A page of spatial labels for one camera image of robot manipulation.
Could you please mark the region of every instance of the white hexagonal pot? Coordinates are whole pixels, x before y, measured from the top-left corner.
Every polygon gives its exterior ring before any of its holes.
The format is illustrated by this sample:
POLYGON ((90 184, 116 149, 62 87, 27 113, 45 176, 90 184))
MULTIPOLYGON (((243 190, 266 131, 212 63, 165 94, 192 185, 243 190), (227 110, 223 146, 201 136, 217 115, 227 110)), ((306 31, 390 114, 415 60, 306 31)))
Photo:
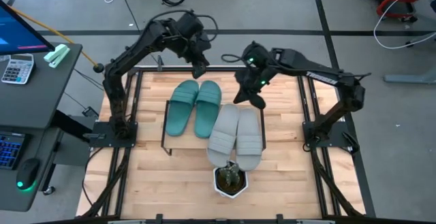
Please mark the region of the white hexagonal pot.
POLYGON ((219 187, 217 186, 217 174, 218 174, 217 171, 218 170, 219 170, 218 167, 213 169, 213 187, 215 188, 216 192, 218 192, 221 196, 229 197, 231 199, 234 199, 234 198, 238 197, 243 191, 245 191, 245 189, 248 188, 248 174, 246 172, 243 172, 244 176, 245 176, 245 185, 244 185, 244 187, 238 193, 235 193, 233 195, 227 194, 226 192, 224 192, 221 189, 219 189, 219 187))

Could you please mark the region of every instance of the gray slipper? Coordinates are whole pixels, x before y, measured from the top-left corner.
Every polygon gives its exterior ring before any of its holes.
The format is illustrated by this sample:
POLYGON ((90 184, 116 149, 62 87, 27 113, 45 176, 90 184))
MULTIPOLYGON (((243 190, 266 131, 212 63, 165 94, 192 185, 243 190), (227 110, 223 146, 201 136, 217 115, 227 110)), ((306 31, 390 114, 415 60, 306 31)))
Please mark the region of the gray slipper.
POLYGON ((233 104, 226 104, 219 111, 206 149, 209 161, 216 167, 225 167, 230 159, 236 139, 238 117, 238 107, 233 104))
POLYGON ((262 156, 262 137, 256 111, 242 109, 239 113, 238 133, 236 136, 236 162, 240 170, 254 170, 262 156))

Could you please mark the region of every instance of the black desk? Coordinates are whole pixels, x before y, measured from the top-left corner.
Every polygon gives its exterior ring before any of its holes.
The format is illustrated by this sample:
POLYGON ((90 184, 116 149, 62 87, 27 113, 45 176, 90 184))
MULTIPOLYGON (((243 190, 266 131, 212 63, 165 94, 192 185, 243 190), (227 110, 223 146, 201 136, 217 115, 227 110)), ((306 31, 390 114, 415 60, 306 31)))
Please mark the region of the black desk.
MULTIPOLYGON (((80 44, 67 44, 68 55, 57 68, 45 62, 46 53, 34 54, 36 67, 25 85, 0 82, 0 131, 31 134, 16 167, 26 159, 37 158, 40 167, 35 186, 28 191, 16 187, 17 170, 0 170, 0 210, 28 211, 38 190, 45 191, 55 170, 55 155, 63 132, 83 138, 91 130, 57 110, 69 77, 82 50, 80 44)), ((3 73, 7 62, 0 63, 3 73)))

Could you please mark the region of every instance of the teal slipper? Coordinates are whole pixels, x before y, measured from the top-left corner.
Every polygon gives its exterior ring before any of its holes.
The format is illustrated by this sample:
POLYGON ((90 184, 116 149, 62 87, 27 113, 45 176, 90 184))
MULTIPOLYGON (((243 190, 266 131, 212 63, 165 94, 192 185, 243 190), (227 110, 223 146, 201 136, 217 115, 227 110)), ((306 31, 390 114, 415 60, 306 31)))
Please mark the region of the teal slipper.
POLYGON ((196 105, 197 116, 193 130, 197 137, 209 138, 221 105, 221 89, 216 82, 207 80, 202 83, 196 105))
POLYGON ((174 90, 165 127, 168 135, 178 136, 185 131, 197 94, 198 83, 194 80, 186 80, 174 90))

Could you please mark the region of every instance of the succulent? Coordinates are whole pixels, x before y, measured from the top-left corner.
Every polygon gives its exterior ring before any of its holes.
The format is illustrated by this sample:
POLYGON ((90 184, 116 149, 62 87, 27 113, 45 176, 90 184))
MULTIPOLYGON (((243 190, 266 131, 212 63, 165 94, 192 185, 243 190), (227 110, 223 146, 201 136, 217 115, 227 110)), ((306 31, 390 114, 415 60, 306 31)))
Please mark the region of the succulent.
POLYGON ((237 185, 239 183, 239 165, 237 163, 231 164, 227 162, 227 166, 219 169, 219 175, 225 178, 227 186, 237 185))

